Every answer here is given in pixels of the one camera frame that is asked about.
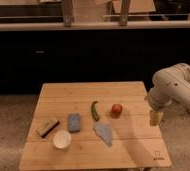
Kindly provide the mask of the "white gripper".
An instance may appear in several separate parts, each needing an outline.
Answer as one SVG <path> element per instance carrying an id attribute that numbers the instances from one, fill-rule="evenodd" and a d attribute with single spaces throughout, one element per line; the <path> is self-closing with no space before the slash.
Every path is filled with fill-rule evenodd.
<path id="1" fill-rule="evenodd" d="M 157 111 L 169 106 L 171 104 L 171 98 L 160 92 L 157 88 L 151 88 L 146 99 L 149 106 L 153 109 L 150 111 L 150 125 L 157 126 L 161 122 L 164 115 L 163 112 Z"/>

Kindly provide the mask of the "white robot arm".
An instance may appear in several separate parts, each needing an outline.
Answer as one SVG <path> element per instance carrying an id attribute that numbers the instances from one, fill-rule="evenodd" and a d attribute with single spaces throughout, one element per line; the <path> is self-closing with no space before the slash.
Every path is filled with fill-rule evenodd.
<path id="1" fill-rule="evenodd" d="M 162 109 L 172 101 L 183 104 L 190 111 L 190 65 L 179 63 L 157 71 L 152 77 L 153 87 L 146 100 L 151 107 L 150 125 L 157 126 L 163 116 Z"/>

